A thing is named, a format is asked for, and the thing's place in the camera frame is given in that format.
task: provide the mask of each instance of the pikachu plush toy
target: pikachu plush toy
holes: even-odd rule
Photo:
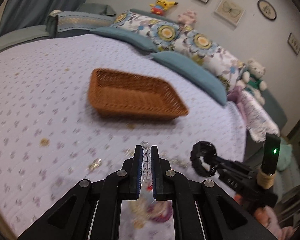
[[[163,16],[165,11],[177,4],[177,2],[169,2],[168,0],[157,0],[155,4],[150,4],[152,7],[150,11],[154,14]]]

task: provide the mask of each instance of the basket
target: basket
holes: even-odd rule
[[[168,82],[111,69],[92,72],[88,98],[102,117],[172,120],[189,113]]]

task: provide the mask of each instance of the quilted mattress cover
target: quilted mattress cover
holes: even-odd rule
[[[90,74],[99,67],[167,80],[189,115],[167,123],[101,119],[87,100]],[[79,180],[94,182],[119,170],[130,158],[127,150],[142,141],[182,162],[173,169],[201,182],[189,163],[192,145],[210,141],[219,156],[242,161],[245,136],[232,102],[221,107],[121,41],[88,34],[36,41],[0,54],[0,213],[16,236]],[[96,158],[102,165],[89,172]],[[120,239],[173,239],[173,218],[148,222],[132,233],[128,205],[122,206]]]

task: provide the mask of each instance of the butterfly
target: butterfly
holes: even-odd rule
[[[231,8],[231,5],[227,1],[223,3],[222,10],[230,13],[233,18],[236,18],[242,12],[240,9]]]

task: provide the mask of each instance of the wall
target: wall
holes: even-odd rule
[[[284,109],[287,134],[300,119],[300,53],[295,55],[287,44],[290,32],[300,41],[300,13],[291,0],[267,0],[277,11],[277,19],[269,21],[259,12],[258,0],[233,0],[246,9],[235,28],[214,13],[220,0],[204,4],[198,0],[175,0],[179,4],[168,11],[176,20],[186,9],[198,12],[195,28],[227,48],[242,61],[253,57],[266,67],[264,79],[269,90]],[[111,5],[117,13],[130,8],[149,11],[155,0],[87,0]]]

